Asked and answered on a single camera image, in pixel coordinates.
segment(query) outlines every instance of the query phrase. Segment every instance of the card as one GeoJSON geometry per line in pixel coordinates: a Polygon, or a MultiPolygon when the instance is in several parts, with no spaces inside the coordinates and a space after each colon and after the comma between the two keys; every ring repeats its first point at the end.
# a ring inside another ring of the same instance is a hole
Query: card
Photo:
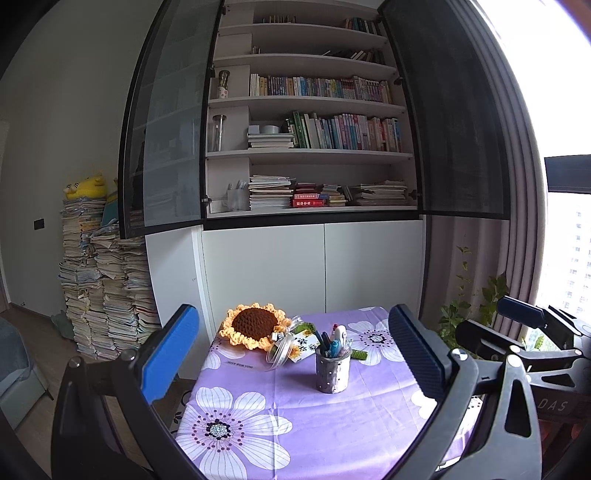
{"type": "Polygon", "coordinates": [[[316,348],[320,345],[316,335],[314,335],[309,330],[296,333],[294,337],[295,342],[291,347],[291,352],[289,354],[289,359],[294,363],[297,363],[300,360],[313,355],[316,351],[316,348]]]}

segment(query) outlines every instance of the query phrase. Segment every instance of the table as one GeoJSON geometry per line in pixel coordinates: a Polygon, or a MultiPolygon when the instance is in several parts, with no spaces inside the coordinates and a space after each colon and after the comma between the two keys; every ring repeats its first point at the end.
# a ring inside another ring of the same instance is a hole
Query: table
{"type": "MultiPolygon", "coordinates": [[[[345,325],[353,348],[349,386],[315,388],[310,356],[268,370],[265,352],[216,338],[176,441],[210,479],[381,480],[436,402],[423,396],[388,331],[388,312],[371,307],[301,317],[318,330],[345,325]]],[[[478,416],[471,404],[446,459],[460,456],[478,416]]]]}

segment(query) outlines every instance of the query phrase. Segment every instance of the yellow crochet petals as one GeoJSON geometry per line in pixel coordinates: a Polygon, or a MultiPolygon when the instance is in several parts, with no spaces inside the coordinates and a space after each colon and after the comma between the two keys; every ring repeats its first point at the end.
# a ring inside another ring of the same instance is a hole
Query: yellow crochet petals
{"type": "Polygon", "coordinates": [[[244,336],[240,332],[234,330],[234,327],[232,326],[234,319],[240,312],[246,309],[263,309],[271,312],[277,319],[277,325],[274,328],[276,332],[285,333],[289,325],[291,325],[291,320],[285,317],[285,312],[283,310],[277,310],[272,303],[267,303],[267,305],[264,307],[261,307],[256,302],[252,305],[240,304],[235,310],[228,310],[228,316],[222,322],[222,328],[219,331],[220,336],[227,337],[232,345],[244,345],[249,350],[261,348],[265,352],[268,352],[273,346],[273,343],[269,337],[263,337],[260,340],[255,340],[254,338],[244,336]]]}

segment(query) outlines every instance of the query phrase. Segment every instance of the yellow plush toy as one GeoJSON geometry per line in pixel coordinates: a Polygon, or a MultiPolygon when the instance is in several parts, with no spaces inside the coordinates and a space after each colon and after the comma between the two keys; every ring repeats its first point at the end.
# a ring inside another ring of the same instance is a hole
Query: yellow plush toy
{"type": "Polygon", "coordinates": [[[75,200],[82,197],[90,199],[104,198],[107,196],[107,185],[105,179],[101,174],[94,177],[88,177],[82,181],[77,181],[75,184],[69,184],[64,193],[68,200],[75,200]]]}

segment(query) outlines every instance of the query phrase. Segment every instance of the brown crochet center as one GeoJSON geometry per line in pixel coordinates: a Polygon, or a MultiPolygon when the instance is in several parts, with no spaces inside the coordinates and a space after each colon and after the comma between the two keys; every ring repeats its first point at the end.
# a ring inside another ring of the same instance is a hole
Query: brown crochet center
{"type": "Polygon", "coordinates": [[[232,322],[234,330],[257,341],[272,334],[276,325],[275,315],[257,308],[242,310],[232,322]]]}

